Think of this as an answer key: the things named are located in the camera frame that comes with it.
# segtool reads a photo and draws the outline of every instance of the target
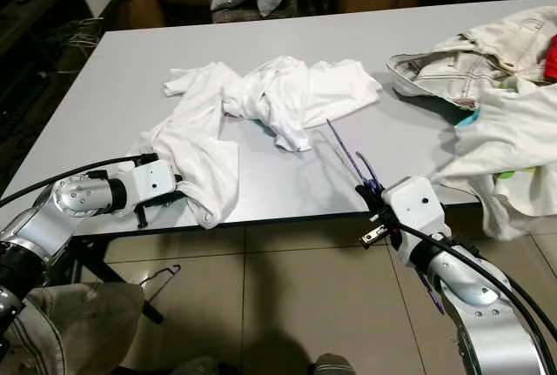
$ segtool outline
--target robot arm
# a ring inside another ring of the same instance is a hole
[[[83,220],[127,210],[138,214],[141,226],[143,205],[170,199],[177,178],[167,162],[154,159],[110,178],[92,171],[59,180],[0,231],[0,338]],[[7,351],[4,341],[0,350]]]
[[[381,194],[396,220],[446,243],[489,271],[508,289],[506,275],[488,261],[454,244],[429,181],[408,177]],[[388,231],[384,224],[364,237],[368,243]],[[469,374],[545,374],[540,354],[509,299],[468,265],[406,231],[392,237],[399,260],[427,276],[457,326],[460,355]]]

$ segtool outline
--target table leg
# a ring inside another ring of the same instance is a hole
[[[95,254],[94,248],[88,247],[78,238],[70,241],[68,246],[70,254],[76,258],[83,266],[91,271],[97,278],[103,282],[126,282],[120,277],[103,259]],[[144,301],[143,314],[153,323],[161,324],[164,320],[163,315],[151,305],[148,301]]]

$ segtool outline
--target beige pants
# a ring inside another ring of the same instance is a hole
[[[98,375],[125,357],[143,307],[139,285],[74,284],[33,290],[5,333],[2,375]]]

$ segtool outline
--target black cable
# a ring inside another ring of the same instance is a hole
[[[540,318],[541,322],[544,324],[545,327],[551,333],[551,336],[557,341],[557,329],[555,328],[551,319],[547,316],[547,314],[540,308],[540,306],[535,302],[535,300],[530,297],[530,294],[526,292],[524,288],[522,288],[514,279],[507,275],[508,282],[511,283],[511,286],[515,291],[517,291],[521,297],[523,297],[527,304],[532,307],[532,310],[536,313],[536,315]]]
[[[540,327],[536,324],[534,318],[528,312],[528,309],[513,294],[511,290],[509,290],[502,282],[500,282],[496,277],[494,277],[491,273],[489,273],[489,271],[486,271],[484,268],[474,263],[474,261],[464,256],[459,251],[456,251],[455,249],[451,249],[449,246],[439,242],[438,240],[435,240],[434,238],[426,235],[425,233],[422,233],[421,231],[413,229],[412,227],[408,227],[405,224],[397,223],[396,226],[398,226],[399,229],[401,229],[402,231],[406,231],[407,233],[410,233],[421,240],[425,240],[435,245],[436,247],[440,248],[442,251],[445,251],[449,255],[457,258],[462,263],[470,266],[473,270],[478,272],[482,277],[487,279],[489,282],[495,285],[503,294],[505,294],[507,298],[513,303],[513,305],[517,308],[519,313],[522,314],[522,317],[524,317],[528,326],[530,327],[530,330],[532,331],[535,340],[537,340],[538,346],[540,347],[540,352],[546,364],[546,368],[548,372],[551,375],[557,375],[557,369],[555,369],[555,363],[553,357],[551,355],[551,352],[549,351],[549,347],[547,346],[546,340],[544,339],[543,334],[541,333]]]
[[[101,162],[95,162],[94,164],[87,164],[85,166],[81,166],[76,169],[72,169],[71,171],[67,171],[61,173],[60,175],[56,175],[55,177],[49,177],[41,182],[37,182],[36,184],[30,185],[27,188],[23,188],[18,192],[14,192],[13,194],[9,195],[6,198],[0,199],[0,208],[4,207],[7,203],[11,203],[14,199],[18,199],[23,195],[26,195],[34,190],[38,190],[39,188],[43,188],[46,185],[54,184],[56,181],[60,179],[64,179],[65,177],[70,177],[71,175],[76,175],[77,173],[85,172],[90,169],[99,168],[101,166],[106,166],[107,164],[119,164],[120,162],[129,162],[129,161],[136,161],[142,160],[144,163],[152,161],[152,154],[144,154],[144,155],[135,155],[135,156],[126,156],[126,157],[116,157],[114,159],[103,160]]]

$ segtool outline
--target white table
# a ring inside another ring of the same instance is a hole
[[[335,122],[349,148],[360,150],[385,186],[407,175],[428,175],[453,157],[453,124],[466,113],[436,98],[400,99],[385,61],[429,49],[480,23],[557,0],[470,3],[254,23],[200,25],[107,33],[24,160],[5,195],[39,179],[90,162],[118,157],[141,131],[178,103],[161,91],[170,68],[223,61],[239,74],[281,54],[312,64],[353,58],[385,87],[380,101]],[[239,143],[239,198],[226,223],[305,218],[365,211],[352,171],[326,126],[311,131],[312,151],[277,149],[273,137],[246,120],[226,118],[222,138]],[[446,204],[475,202],[459,191],[439,191]],[[28,208],[30,194],[0,210],[0,227]],[[178,201],[150,220],[147,231],[194,225],[177,220]],[[101,216],[77,234],[135,231],[136,219]]]

